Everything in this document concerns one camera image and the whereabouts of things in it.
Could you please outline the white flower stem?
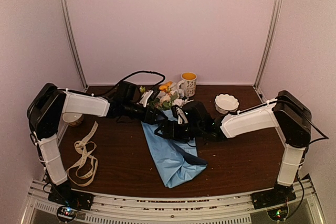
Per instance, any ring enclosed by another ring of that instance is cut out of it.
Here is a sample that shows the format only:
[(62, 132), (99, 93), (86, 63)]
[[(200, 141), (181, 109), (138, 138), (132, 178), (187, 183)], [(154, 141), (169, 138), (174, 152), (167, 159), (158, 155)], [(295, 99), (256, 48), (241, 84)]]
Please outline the white flower stem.
[(158, 102), (155, 105), (160, 110), (169, 110), (175, 105), (175, 101), (180, 97), (177, 91), (170, 91), (158, 98)]

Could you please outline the orange flower stem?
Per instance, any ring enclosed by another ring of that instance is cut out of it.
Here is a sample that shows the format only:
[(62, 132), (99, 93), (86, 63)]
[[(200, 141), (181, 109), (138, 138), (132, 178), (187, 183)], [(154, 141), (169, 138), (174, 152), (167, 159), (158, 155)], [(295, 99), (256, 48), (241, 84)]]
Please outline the orange flower stem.
[(169, 81), (159, 86), (161, 92), (170, 93), (172, 90), (173, 82)]

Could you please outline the blue wrapping paper sheet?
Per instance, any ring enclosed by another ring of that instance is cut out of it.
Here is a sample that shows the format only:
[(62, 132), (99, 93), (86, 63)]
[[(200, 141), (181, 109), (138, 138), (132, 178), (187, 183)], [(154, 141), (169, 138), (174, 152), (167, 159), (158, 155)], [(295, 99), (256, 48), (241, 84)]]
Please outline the blue wrapping paper sheet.
[(207, 167), (207, 161), (198, 157), (196, 139), (179, 143), (157, 136), (157, 125), (142, 123), (146, 142), (165, 187), (174, 188), (194, 179)]

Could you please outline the cream printed ribbon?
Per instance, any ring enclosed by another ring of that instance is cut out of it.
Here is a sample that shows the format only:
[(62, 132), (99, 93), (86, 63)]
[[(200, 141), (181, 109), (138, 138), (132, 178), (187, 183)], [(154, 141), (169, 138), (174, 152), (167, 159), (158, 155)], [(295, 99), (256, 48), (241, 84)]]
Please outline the cream printed ribbon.
[[(99, 124), (95, 121), (93, 127), (91, 128), (91, 131), (82, 140), (76, 141), (74, 143), (75, 151), (80, 154), (81, 157), (66, 170), (66, 174), (70, 181), (79, 187), (89, 186), (93, 182), (96, 172), (98, 170), (98, 159), (92, 154), (93, 151), (97, 148), (97, 145), (95, 142), (91, 141), (91, 138), (94, 136), (98, 126)], [(88, 159), (90, 160), (89, 171), (79, 176), (78, 171), (84, 167)], [(70, 171), (72, 169), (76, 169), (76, 178), (79, 179), (81, 182), (84, 181), (84, 183), (78, 183), (75, 179), (71, 177)]]

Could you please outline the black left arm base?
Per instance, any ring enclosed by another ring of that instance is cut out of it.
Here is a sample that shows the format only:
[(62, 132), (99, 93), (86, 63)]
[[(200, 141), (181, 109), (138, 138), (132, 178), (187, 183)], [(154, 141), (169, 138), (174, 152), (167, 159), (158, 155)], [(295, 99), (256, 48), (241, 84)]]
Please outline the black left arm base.
[(48, 196), (49, 201), (76, 210), (90, 210), (93, 199), (94, 195), (91, 193), (73, 190), (69, 180), (60, 185), (51, 183), (51, 190)]

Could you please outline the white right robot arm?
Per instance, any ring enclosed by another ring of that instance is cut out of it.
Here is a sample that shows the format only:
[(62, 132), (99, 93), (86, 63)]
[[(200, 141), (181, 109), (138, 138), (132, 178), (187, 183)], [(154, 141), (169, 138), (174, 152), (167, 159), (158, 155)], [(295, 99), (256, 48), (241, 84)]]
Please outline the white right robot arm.
[(221, 141), (262, 129), (280, 128), (285, 137), (285, 151), (277, 186), (269, 192), (269, 199), (279, 204), (289, 196), (288, 187), (295, 180), (311, 140), (311, 112), (291, 93), (280, 91), (277, 97), (263, 104), (215, 119), (198, 101), (191, 101), (181, 108), (175, 105), (172, 111), (175, 120), (159, 120), (154, 133), (182, 143), (195, 137)]

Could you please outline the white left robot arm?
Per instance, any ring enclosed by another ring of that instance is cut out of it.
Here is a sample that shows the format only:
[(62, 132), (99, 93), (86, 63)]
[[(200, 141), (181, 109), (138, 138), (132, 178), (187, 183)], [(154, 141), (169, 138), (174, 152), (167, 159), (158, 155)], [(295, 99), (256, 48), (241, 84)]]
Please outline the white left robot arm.
[(139, 102), (134, 102), (137, 88), (137, 85), (123, 81), (111, 97), (102, 97), (60, 89), (52, 83), (44, 85), (28, 107), (27, 117), (33, 141), (42, 155), (41, 162), (52, 184), (58, 186), (68, 180), (57, 144), (62, 115), (85, 114), (112, 119), (127, 116), (151, 125), (165, 118), (164, 113), (148, 104), (153, 91), (143, 95)]

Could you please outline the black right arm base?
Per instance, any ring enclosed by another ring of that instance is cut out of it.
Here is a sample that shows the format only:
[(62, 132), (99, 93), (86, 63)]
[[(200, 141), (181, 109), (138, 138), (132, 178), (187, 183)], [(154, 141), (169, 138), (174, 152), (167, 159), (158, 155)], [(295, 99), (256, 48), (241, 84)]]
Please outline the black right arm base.
[(296, 199), (293, 185), (284, 186), (275, 182), (272, 189), (267, 189), (251, 194), (254, 209), (269, 208), (285, 204)]

